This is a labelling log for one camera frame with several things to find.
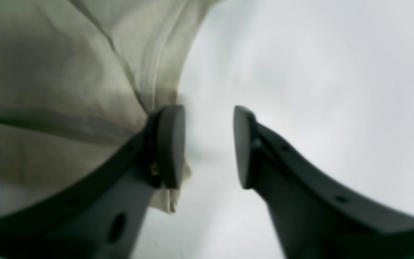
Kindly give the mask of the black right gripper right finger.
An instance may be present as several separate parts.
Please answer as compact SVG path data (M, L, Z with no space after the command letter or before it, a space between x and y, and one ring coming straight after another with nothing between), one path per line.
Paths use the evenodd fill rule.
M414 259L414 216L321 172L283 137L234 108L240 185L266 203L288 259Z

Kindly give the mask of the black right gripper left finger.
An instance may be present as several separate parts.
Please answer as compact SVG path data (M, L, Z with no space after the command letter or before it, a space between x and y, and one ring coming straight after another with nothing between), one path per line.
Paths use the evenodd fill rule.
M181 186L185 109L161 108L92 174L0 218L2 259L127 259L155 190Z

